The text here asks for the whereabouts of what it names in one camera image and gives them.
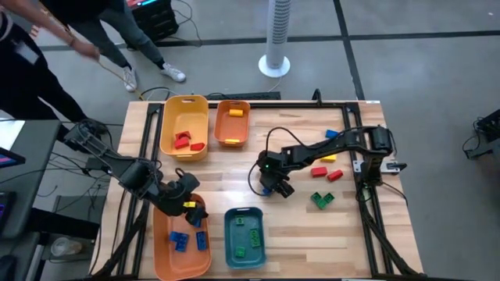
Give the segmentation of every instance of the white sneaker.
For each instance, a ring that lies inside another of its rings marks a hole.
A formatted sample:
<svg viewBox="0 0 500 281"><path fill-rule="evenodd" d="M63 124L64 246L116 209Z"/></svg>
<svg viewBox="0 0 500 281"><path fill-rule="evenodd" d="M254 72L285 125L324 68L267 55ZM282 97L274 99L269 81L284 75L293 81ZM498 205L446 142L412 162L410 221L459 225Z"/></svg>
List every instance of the white sneaker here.
<svg viewBox="0 0 500 281"><path fill-rule="evenodd" d="M130 93L138 88L138 82L135 80L135 69L130 69L128 66L125 66L123 68L123 80L125 89L127 89Z"/></svg>
<svg viewBox="0 0 500 281"><path fill-rule="evenodd" d="M163 75L167 75L172 78L176 82L183 82L186 80L186 75L182 73L180 70L174 68L168 63L163 63L163 69L160 70Z"/></svg>

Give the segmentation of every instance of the black cable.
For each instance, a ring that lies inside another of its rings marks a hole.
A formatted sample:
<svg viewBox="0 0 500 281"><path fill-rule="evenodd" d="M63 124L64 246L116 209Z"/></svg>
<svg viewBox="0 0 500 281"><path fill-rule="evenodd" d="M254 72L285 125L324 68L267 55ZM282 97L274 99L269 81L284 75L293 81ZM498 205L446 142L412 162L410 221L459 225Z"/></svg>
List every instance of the black cable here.
<svg viewBox="0 0 500 281"><path fill-rule="evenodd" d="M405 199L405 202L406 202L406 206L408 206L408 199L406 199L406 195L404 195L399 189L397 189L396 187L393 187L392 185L390 185L389 183L385 183L385 182L382 182L383 185L385 185L386 187L390 187L393 191L395 191L397 194L401 195L401 197L403 197L403 199Z"/></svg>

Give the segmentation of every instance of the wooden table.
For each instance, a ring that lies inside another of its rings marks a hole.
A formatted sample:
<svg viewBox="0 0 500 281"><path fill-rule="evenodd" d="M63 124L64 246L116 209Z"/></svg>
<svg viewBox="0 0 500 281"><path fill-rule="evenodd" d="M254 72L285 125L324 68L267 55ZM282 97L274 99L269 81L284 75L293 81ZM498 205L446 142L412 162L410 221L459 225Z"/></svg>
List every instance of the wooden table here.
<svg viewBox="0 0 500 281"><path fill-rule="evenodd" d="M118 152L122 155L138 156L141 135L145 125L145 101L131 102L123 125ZM360 101L360 112L364 126L385 125L382 107L378 102ZM335 163L327 163L329 170L342 169L344 176L334 183L325 179L313 179L309 168L292 172L290 184L295 193L284 199L279 194L258 197L248 188L247 173L264 149L267 132L275 126L291 130L306 144L324 140L326 129L343 130L341 110L325 109L255 109L251 111L248 143L242 149L222 148L213 137L215 109L209 116L209 153L200 162L176 162L159 153L164 180L175 179L174 168L181 167L193 173L201 182L195 190L206 202L209 213L209 233L212 247L212 265L205 278L339 278L369 277L370 267L361 227L358 202L355 200L355 184L352 164L348 152L337 155ZM154 136L155 120L149 143ZM284 131L273 132L270 150L279 151L296 142ZM146 153L151 155L151 147ZM325 165L315 162L313 166ZM254 187L259 188L259 172L252 175ZM402 189L398 176L384 176L384 181ZM311 194L331 192L335 196L332 204L319 210L310 199ZM112 253L116 217L123 188L112 180L102 216L102 245L95 271L100 269ZM385 187L378 187L380 209L384 219L387 238L399 254L417 272L422 272L420 257L404 200ZM127 217L128 194L120 216L118 241L121 241ZM255 270L231 270L226 265L223 238L223 216L230 208L254 206L264 212L264 233L267 263ZM149 212L141 278L155 278L153 263L152 210ZM380 272L384 272L380 245L373 237ZM131 272L135 240L129 247L125 272Z"/></svg>

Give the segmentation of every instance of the yellow bin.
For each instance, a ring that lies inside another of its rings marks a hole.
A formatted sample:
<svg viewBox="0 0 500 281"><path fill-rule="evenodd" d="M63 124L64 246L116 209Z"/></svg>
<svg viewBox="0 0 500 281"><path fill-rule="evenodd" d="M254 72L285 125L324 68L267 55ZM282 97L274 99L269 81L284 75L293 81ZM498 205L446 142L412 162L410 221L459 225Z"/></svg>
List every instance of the yellow bin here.
<svg viewBox="0 0 500 281"><path fill-rule="evenodd" d="M209 102L201 95L175 96L165 102L160 149L179 161L198 161L208 152ZM190 144L204 143L201 151L192 151L190 146L176 149L175 134L189 131Z"/></svg>

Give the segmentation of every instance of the orange bin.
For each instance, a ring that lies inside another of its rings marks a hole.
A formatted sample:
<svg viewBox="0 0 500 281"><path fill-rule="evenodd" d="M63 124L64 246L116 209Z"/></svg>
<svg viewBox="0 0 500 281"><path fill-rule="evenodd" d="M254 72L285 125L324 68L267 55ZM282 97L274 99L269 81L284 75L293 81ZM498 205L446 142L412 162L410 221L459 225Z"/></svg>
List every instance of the orange bin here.
<svg viewBox="0 0 500 281"><path fill-rule="evenodd" d="M209 102L201 95L175 96L165 102L160 149L179 161L197 161L208 152ZM189 131L190 144L204 143L201 151L189 146L176 149L173 145L176 133Z"/></svg>
<svg viewBox="0 0 500 281"><path fill-rule="evenodd" d="M230 109L243 111L242 117L230 116ZM241 147L248 139L250 104L246 101L221 101L213 134L222 146Z"/></svg>
<svg viewBox="0 0 500 281"><path fill-rule="evenodd" d="M197 194L192 194L191 200L205 203ZM202 225L198 228L190 225L184 217L185 215L167 216L153 208L153 260L156 275L163 281L201 276L209 270L212 262L208 218L202 219ZM169 241L170 231L189 235L185 252L175 251L175 243ZM198 251L196 233L199 231L206 233L204 251Z"/></svg>

